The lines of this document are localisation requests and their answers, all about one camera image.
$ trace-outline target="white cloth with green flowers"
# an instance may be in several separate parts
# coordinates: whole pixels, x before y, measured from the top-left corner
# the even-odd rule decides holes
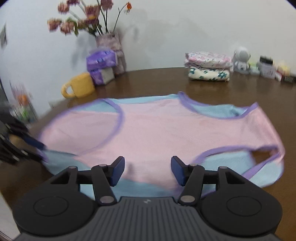
[[[230,73],[223,69],[206,69],[203,67],[191,66],[188,77],[194,80],[207,81],[229,81]]]

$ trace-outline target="neckline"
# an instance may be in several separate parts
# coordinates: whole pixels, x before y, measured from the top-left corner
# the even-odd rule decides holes
[[[198,106],[217,106],[217,105],[210,105],[210,104],[204,104],[198,101],[195,101],[191,98],[189,98],[189,96],[187,96],[183,91],[178,92],[178,96],[180,99],[181,104],[187,108],[188,110],[190,110],[191,112],[195,112],[199,115],[202,116],[206,116],[208,118],[212,118],[212,119],[220,119],[220,120],[235,120],[235,119],[242,119],[244,117],[246,117],[251,111],[255,110],[257,107],[259,107],[258,103],[255,102],[254,104],[252,104],[251,106],[247,106],[247,107],[242,107],[245,108],[246,111],[238,116],[232,116],[232,117],[215,117],[215,116],[210,116],[210,115],[206,115],[206,114],[202,114],[199,111],[197,111],[193,105],[198,105]]]

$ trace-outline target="gray ribbed panel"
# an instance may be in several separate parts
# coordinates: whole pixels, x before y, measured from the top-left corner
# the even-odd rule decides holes
[[[208,227],[192,207],[168,198],[122,198],[101,207],[83,228],[55,238],[21,234],[16,241],[279,241],[274,235],[235,238]]]

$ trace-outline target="yellow mug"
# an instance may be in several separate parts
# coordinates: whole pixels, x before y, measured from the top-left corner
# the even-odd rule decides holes
[[[71,87],[73,93],[69,94],[67,89]],[[61,89],[62,95],[69,99],[73,97],[85,97],[95,92],[94,83],[89,73],[82,73],[65,83]]]

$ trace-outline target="pink and blue garment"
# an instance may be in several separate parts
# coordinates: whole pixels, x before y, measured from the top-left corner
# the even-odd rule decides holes
[[[62,113],[42,131],[44,165],[53,174],[68,166],[88,170],[126,160],[117,186],[121,196],[177,196],[182,188],[171,171],[178,156],[207,170],[228,166],[256,185],[274,183],[283,173],[283,144],[257,103],[249,107],[207,105],[185,93],[131,99],[99,99]],[[251,151],[270,157],[256,164]],[[204,185],[203,194],[214,191]],[[81,191],[93,197],[92,187]]]

